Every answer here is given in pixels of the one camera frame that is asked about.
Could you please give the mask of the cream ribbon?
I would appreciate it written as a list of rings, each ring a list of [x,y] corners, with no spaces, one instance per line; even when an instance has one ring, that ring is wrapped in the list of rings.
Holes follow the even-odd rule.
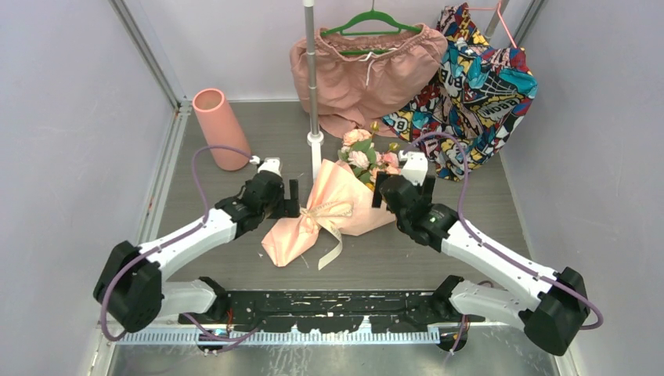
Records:
[[[318,261],[318,270],[333,262],[343,251],[343,239],[336,220],[352,217],[354,204],[351,201],[334,201],[319,204],[312,208],[300,208],[302,217],[312,222],[318,228],[325,229],[336,240],[337,245],[322,256]]]

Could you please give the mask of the artificial flower bouquet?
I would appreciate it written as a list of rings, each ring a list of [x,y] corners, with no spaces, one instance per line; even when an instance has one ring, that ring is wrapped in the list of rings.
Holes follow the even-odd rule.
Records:
[[[354,176],[365,186],[374,190],[379,172],[389,175],[398,175],[401,172],[399,149],[397,143],[390,143],[388,150],[379,152],[373,137],[379,130],[374,121],[370,130],[356,128],[346,132],[342,137],[342,148],[337,152],[338,159],[346,163]]]

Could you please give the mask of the pink wrapping paper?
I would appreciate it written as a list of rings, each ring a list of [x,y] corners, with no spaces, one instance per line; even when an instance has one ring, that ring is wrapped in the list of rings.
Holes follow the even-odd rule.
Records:
[[[277,267],[287,266],[313,247],[321,230],[337,244],[318,261],[322,269],[343,251],[343,236],[360,236],[395,221],[384,204],[372,206],[374,192],[360,182],[348,164],[324,160],[307,204],[294,218],[277,220],[262,240],[262,247]]]

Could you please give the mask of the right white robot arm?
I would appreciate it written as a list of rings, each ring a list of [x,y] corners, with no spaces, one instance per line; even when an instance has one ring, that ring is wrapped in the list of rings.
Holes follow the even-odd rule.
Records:
[[[497,288],[449,276],[435,291],[435,311],[447,322],[460,315],[508,324],[543,351],[563,356],[590,315],[583,276],[528,260],[490,238],[444,204],[434,204],[433,177],[419,186],[401,175],[380,173],[373,207],[386,204],[399,231],[415,243],[473,266]]]

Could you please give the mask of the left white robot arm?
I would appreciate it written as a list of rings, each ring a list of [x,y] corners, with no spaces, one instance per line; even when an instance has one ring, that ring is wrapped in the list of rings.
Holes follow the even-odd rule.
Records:
[[[226,290],[210,277],[171,282],[176,271],[206,252],[256,230],[266,219],[299,215],[299,185],[270,171],[256,173],[240,192],[206,208],[203,216],[162,238],[140,245],[114,246],[93,289],[101,305],[99,321],[112,316],[126,333],[159,317],[191,316],[216,324],[228,317]]]

